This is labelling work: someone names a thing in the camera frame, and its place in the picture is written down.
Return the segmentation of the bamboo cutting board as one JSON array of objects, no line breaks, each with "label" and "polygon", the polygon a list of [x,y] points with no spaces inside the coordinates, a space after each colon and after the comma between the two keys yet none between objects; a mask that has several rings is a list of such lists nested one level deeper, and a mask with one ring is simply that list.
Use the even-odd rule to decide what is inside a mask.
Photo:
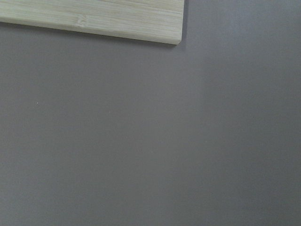
[{"label": "bamboo cutting board", "polygon": [[177,45],[183,0],[2,0],[0,20]]}]

